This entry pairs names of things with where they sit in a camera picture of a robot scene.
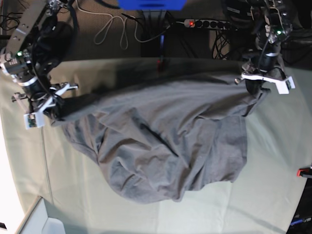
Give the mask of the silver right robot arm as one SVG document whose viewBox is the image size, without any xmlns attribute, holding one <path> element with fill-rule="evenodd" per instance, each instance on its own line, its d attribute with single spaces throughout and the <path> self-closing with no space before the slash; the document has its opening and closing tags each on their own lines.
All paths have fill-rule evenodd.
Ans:
<svg viewBox="0 0 312 234">
<path fill-rule="evenodd" d="M 35 0 L 22 14 L 20 23 L 0 52 L 2 72 L 23 90 L 12 102 L 27 100 L 28 114 L 42 112 L 59 118 L 61 97 L 68 88 L 52 84 L 50 72 L 72 50 L 78 35 L 78 19 L 71 0 Z"/>
</svg>

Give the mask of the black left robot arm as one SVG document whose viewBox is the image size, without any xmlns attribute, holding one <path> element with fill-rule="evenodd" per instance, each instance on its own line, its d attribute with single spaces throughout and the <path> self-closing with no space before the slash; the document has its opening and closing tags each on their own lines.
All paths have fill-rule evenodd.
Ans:
<svg viewBox="0 0 312 234">
<path fill-rule="evenodd" d="M 287 95 L 295 89 L 292 76 L 285 73 L 281 54 L 282 43 L 288 39 L 293 25 L 287 5 L 282 0 L 249 0 L 255 36 L 254 47 L 243 54 L 241 77 L 235 82 L 245 82 L 250 94 L 256 94 L 265 83 L 276 86 L 280 95 Z"/>
</svg>

